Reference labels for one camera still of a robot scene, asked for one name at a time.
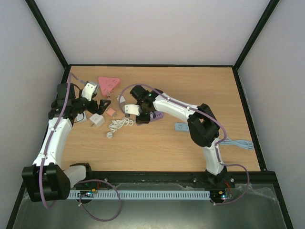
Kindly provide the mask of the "white cube plug red pattern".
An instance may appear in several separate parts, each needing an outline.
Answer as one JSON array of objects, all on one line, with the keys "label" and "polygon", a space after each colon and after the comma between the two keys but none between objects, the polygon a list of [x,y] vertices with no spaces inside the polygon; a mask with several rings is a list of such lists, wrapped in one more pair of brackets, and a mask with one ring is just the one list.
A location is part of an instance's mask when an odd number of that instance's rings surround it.
[{"label": "white cube plug red pattern", "polygon": [[97,128],[101,127],[105,123],[105,119],[100,114],[93,114],[90,117],[91,127],[95,126]]}]

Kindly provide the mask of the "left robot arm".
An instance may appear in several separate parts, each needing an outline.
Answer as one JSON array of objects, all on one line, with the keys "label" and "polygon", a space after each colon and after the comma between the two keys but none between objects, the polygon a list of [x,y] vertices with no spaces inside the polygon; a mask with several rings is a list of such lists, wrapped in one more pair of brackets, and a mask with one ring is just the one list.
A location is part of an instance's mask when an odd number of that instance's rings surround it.
[{"label": "left robot arm", "polygon": [[67,199],[70,189],[91,175],[89,163],[76,163],[63,170],[61,159],[74,121],[85,111],[102,115],[109,100],[95,101],[99,86],[86,82],[77,96],[73,83],[57,86],[57,97],[48,113],[48,129],[40,152],[32,166],[24,167],[22,178],[32,202]]}]

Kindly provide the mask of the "purple power strip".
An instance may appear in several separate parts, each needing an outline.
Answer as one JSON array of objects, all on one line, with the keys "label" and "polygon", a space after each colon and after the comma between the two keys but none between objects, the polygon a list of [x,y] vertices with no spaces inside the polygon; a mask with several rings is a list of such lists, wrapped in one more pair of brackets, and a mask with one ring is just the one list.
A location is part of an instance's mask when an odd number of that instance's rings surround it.
[{"label": "purple power strip", "polygon": [[150,112],[149,122],[154,122],[154,121],[160,120],[163,117],[164,117],[164,112],[160,112],[160,111]]}]

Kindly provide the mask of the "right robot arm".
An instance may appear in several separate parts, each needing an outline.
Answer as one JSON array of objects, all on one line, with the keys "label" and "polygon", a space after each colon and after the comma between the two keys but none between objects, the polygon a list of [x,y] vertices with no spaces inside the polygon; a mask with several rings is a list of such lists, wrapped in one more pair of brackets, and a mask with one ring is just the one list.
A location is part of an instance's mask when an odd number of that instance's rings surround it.
[{"label": "right robot arm", "polygon": [[145,90],[141,85],[134,86],[130,94],[137,101],[133,113],[137,123],[149,123],[150,114],[156,111],[169,114],[187,123],[191,139],[203,149],[207,182],[212,187],[218,187],[224,182],[227,169],[223,165],[219,152],[220,125],[208,105],[187,104],[170,97],[161,90]]}]

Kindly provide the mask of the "pink plug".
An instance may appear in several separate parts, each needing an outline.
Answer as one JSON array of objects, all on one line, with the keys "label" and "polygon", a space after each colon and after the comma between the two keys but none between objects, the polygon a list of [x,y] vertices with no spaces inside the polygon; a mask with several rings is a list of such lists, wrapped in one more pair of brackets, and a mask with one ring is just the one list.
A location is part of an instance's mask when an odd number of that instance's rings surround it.
[{"label": "pink plug", "polygon": [[106,114],[109,115],[110,117],[116,117],[117,111],[114,110],[113,108],[109,108],[109,109],[107,109]]}]

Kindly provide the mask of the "white 66W USB charger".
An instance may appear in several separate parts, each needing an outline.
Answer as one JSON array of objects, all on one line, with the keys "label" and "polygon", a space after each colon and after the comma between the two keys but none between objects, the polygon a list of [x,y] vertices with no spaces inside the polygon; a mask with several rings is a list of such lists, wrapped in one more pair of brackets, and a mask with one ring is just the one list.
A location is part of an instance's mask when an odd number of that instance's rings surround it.
[{"label": "white 66W USB charger", "polygon": [[87,120],[86,115],[85,114],[79,114],[77,115],[77,117],[75,118],[75,123],[78,122],[85,122]]}]

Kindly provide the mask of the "pink triangular power strip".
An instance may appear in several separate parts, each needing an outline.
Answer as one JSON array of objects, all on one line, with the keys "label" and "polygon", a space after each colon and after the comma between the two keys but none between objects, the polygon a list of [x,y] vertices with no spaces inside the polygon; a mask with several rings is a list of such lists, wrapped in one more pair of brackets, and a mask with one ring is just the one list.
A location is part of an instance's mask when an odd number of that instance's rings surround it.
[{"label": "pink triangular power strip", "polygon": [[112,77],[99,77],[98,83],[101,89],[101,93],[104,97],[107,97],[108,93],[111,93],[114,88],[120,84],[119,78]]}]

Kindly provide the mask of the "light blue power strip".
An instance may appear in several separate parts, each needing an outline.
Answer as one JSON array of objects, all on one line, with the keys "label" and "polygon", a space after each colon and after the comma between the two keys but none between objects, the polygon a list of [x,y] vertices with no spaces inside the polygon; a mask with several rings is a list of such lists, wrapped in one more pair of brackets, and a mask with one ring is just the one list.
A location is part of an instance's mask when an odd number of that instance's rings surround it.
[{"label": "light blue power strip", "polygon": [[187,123],[175,123],[174,125],[175,131],[181,131],[181,132],[189,132],[189,127]]}]

